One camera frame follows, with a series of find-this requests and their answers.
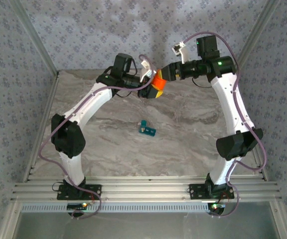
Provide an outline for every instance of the small teal object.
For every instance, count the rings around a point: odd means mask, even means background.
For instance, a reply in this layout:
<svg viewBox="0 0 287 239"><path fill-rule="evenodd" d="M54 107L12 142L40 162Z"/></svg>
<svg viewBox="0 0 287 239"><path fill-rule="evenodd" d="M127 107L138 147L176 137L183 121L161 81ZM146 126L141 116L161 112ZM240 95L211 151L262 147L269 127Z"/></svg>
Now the small teal object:
<svg viewBox="0 0 287 239"><path fill-rule="evenodd" d="M142 123L139 127L139 133L143 133L150 136L155 136L156 129L147 127L147 121L142 120Z"/></svg>

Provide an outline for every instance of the marble tabletop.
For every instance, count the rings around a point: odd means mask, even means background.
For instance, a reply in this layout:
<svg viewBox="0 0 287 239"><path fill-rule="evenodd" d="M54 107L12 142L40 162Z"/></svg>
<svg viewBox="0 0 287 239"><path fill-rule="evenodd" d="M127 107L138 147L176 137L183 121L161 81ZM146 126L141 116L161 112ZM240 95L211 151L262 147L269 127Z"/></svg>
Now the marble tabletop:
<svg viewBox="0 0 287 239"><path fill-rule="evenodd" d="M50 119L64 114L91 89L102 70L61 71L47 121L44 140L50 134ZM200 85L208 86L206 78ZM141 120L156 129L155 137L138 132ZM168 83L157 99L113 97L84 128L86 147L82 167L86 176L206 176L218 153L216 139L226 131L219 100L212 88L198 88L190 79ZM53 144L43 155L61 161ZM255 166L252 152L243 162ZM34 176L61 176L60 168L37 158ZM237 166L235 174L252 174Z"/></svg>

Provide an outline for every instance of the patterned wallpaper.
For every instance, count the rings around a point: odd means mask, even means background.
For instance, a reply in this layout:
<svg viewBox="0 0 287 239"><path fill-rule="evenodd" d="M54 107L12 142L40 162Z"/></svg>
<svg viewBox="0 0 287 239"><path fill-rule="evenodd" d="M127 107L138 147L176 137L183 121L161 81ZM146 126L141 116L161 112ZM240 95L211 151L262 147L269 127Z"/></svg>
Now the patterned wallpaper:
<svg viewBox="0 0 287 239"><path fill-rule="evenodd" d="M53 76L7 0L0 0L0 221L22 180Z"/></svg>
<svg viewBox="0 0 287 239"><path fill-rule="evenodd" d="M251 118L264 129L268 173L279 182L287 206L287 0L250 54L240 87Z"/></svg>
<svg viewBox="0 0 287 239"><path fill-rule="evenodd" d="M238 54L266 0L21 0L57 69L103 69L118 52L162 67L171 46L220 33ZM196 46L189 44L191 50ZM228 51L220 43L223 54Z"/></svg>

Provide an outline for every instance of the purple cable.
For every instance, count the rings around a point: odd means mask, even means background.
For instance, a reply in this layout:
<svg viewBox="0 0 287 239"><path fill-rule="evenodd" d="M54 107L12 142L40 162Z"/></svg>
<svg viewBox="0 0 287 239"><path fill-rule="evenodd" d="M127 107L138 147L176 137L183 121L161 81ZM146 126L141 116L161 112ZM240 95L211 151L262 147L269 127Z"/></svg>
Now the purple cable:
<svg viewBox="0 0 287 239"><path fill-rule="evenodd" d="M79 189L79 190L81 190L81 191L90 193L90 194L94 194L96 197L98 197L98 199L99 199L99 207L98 207L98 209L97 209L95 212L93 212L93 213L91 213L90 215L88 215L88 216L85 216L85 217L82 217L82 218L77 218L77 219L85 219L85 218L92 217L93 215L96 215L96 214L99 212L99 210L101 209L101 206L102 206L102 199L101 199L101 197L100 197L96 192L93 192L93 191L91 191L91 190L78 187L78 186L73 182L73 180L69 177L69 175L68 175L66 169L63 167L63 165L61 165L59 162L56 162L56 161L54 161L54 160L45 158L45 157L42 155L42 150L43 150L43 148L45 147L45 145L50 141L50 139L54 136L54 134L55 134L67 121L69 121L70 118L72 118L73 114L76 114L76 113L82 108L82 106L83 106L84 104L86 104L86 103L87 103L93 96L95 96L98 92L103 91L103 90L106 90L106 89L116 89L116 90L124 90L124 91L139 91L139 90L142 90L143 88L147 87L147 86L151 83L151 81L153 80L153 78L154 78L154 72L156 71L156 69L155 69L155 67L151 64L151 61L150 61L150 59L149 59L147 56L141 54L141 55L139 55L139 59L140 59L140 60L145 59L145 60L149 63L150 68L151 68L151 77L150 77L149 81L148 81L146 84L144 84L144 85L141 86L141 87L133 88L133 89L122 88L122 87L117 87L117 86L105 86L105 87L102 87L102 88L99 88L99 89L95 90L92 94L90 94L90 95L76 108L76 110L74 110L74 112L73 112L71 115L69 115L62 123L59 124L59 126L56 127L56 129L46 138L45 142L43 142L43 144L42 144L41 147L39 148L38 156L39 156L41 159L43 159L43 160L45 160L45 161L47 161L47 162L51 162L51 163L54 163L54 164L58 165L58 166L61 168L61 170L64 172L64 174L67 176L67 179L69 180L69 182L70 182L75 188L77 188L77 189Z"/></svg>
<svg viewBox="0 0 287 239"><path fill-rule="evenodd" d="M237 108L238 114L239 114L239 116L240 116L240 118L241 118L243 124L247 127L247 129L250 131L250 133L251 133L251 134L253 135L253 137L256 139L256 141L258 142L258 144L259 144L259 146L260 146L260 148L261 148L261 150L262 150L262 152L263 152L263 155L264 155L264 161L263 161L263 164L262 164L261 167L252 168L252 167L249 167L248 165L244 164L243 162L240 162L240 161L236 161L236 160L235 160L235 161L233 162L233 164L231 165L231 167L229 168L229 170L228 170L228 172L227 172L227 175L226 175L226 183L227 183L228 186L232 187L232 188L236 191L236 193L237 193L237 204L236 204L236 206L234 207L234 209L233 209L231 212L229 212L228 214L225 214L225 215L223 215L223 216L216 215L216 216L218 216L218 217L227 217L227 216L231 215L232 213L234 213L234 212L236 211L236 209L237 209L237 207L238 207L238 205L239 205L239 201L240 201L240 195L239 195L238 189L237 189L233 184L231 184L231 183L229 182L229 179L230 179L230 176L231 176L231 174L232 174L232 170L233 170L233 168L235 167L235 164L236 164L236 163L239 163L240 165L244 166L244 167L247 168L247 169L250 169L250 170L253 170L253 171L260 171L260 170L262 170L262 169L265 167L265 165L267 164L268 158L267 158L267 153L266 153L266 150L265 150L265 148L264 148L264 145L263 145L262 142L260 141L259 137L255 134L255 132L251 129L251 127L246 123L246 120L245 120L245 118L244 118L244 116L243 116L243 114L242 114L242 111L241 111L241 109L240 109L240 106L239 106L239 104L238 104L237 94L236 94L236 91L235 91L235 90L236 90L236 88L237 88L237 86L238 86L238 84L239 84L239 80L240 80L240 78L241 78L241 71L240 71L240 68L239 68L239 64L238 64L237 58L236 58L235 54L233 53L232 48L231 48L231 47L229 46L229 44L227 43L227 41L226 41L222 36L220 36L218 33L211 32L211 31L202 31L202 32L195 33L195 34L193 34L192 36L188 37L186 40L183 41L183 43L186 43L186 42L188 42L189 40L191 40L192 38L194 38L194 37L196 37L196 36L199 36L199 35L202 35L202 34L215 35L216 37L218 37L219 39L221 39L221 40L223 41L223 43L226 45L226 47L228 48L230 54L232 55L232 58L233 58L233 60L235 61L235 64L237 65L237 70L238 70L237 79L236 79L236 81L235 81L235 83L234 83L234 85L233 85L233 100L234 100L234 104L235 104L235 106L236 106L236 108Z"/></svg>

